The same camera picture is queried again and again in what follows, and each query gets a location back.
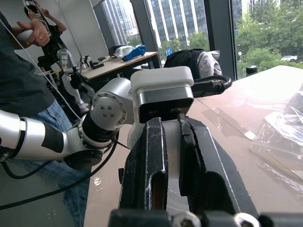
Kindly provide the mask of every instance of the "man's hand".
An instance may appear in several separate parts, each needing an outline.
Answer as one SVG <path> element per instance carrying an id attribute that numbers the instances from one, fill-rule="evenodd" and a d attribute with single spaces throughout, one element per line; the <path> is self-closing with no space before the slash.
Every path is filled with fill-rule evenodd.
<path id="1" fill-rule="evenodd" d="M 26 45 L 35 44 L 36 46 L 45 46 L 49 42 L 48 32 L 44 24 L 40 21 L 35 20 L 31 23 L 17 22 L 17 24 L 24 30 L 33 30 L 31 36 L 26 41 Z"/>
<path id="2" fill-rule="evenodd" d="M 30 9 L 28 10 L 28 17 L 31 21 L 34 20 L 34 19 L 38 19 L 36 13 L 31 11 Z"/>
<path id="3" fill-rule="evenodd" d="M 49 11 L 47 9 L 42 9 L 42 13 L 48 18 L 51 17 L 51 14 L 49 13 Z"/>

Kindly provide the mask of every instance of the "metal screw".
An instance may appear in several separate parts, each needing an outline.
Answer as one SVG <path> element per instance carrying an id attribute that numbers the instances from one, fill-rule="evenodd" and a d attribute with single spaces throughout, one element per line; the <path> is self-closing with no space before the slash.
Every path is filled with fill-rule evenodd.
<path id="1" fill-rule="evenodd" d="M 259 221 L 247 213 L 236 214 L 233 219 L 239 227 L 260 227 Z"/>
<path id="2" fill-rule="evenodd" d="M 174 217 L 173 227 L 201 227 L 200 219 L 191 212 L 183 212 Z"/>

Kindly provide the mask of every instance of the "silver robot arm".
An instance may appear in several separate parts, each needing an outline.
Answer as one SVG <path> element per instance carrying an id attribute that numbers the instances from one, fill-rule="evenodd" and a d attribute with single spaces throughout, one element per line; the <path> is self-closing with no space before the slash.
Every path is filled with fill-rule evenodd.
<path id="1" fill-rule="evenodd" d="M 0 161 L 9 158 L 65 161 L 81 169 L 98 164 L 123 124 L 134 122 L 129 80 L 116 78 L 99 90 L 78 127 L 52 126 L 0 111 Z"/>

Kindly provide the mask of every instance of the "car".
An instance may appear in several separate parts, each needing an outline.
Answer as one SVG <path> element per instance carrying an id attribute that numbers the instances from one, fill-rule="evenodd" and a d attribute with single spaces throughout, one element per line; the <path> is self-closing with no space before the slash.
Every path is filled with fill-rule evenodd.
<path id="1" fill-rule="evenodd" d="M 296 56 L 289 55 L 289 56 L 284 56 L 283 58 L 281 58 L 281 61 L 291 61 L 291 62 L 293 62 L 293 61 L 296 61 L 296 60 L 298 60 L 297 55 Z"/>

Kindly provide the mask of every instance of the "window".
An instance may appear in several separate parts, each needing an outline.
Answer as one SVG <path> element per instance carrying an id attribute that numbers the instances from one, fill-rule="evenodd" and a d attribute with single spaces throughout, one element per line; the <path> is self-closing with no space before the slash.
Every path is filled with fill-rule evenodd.
<path id="1" fill-rule="evenodd" d="M 238 78 L 278 65 L 303 69 L 303 5 L 300 0 L 233 0 Z"/>
<path id="2" fill-rule="evenodd" d="M 169 49 L 209 50 L 203 0 L 161 0 L 161 5 L 157 0 L 146 0 L 146 5 L 162 63 Z"/>
<path id="3" fill-rule="evenodd" d="M 115 45 L 141 44 L 133 7 L 129 0 L 105 0 L 103 3 Z"/>

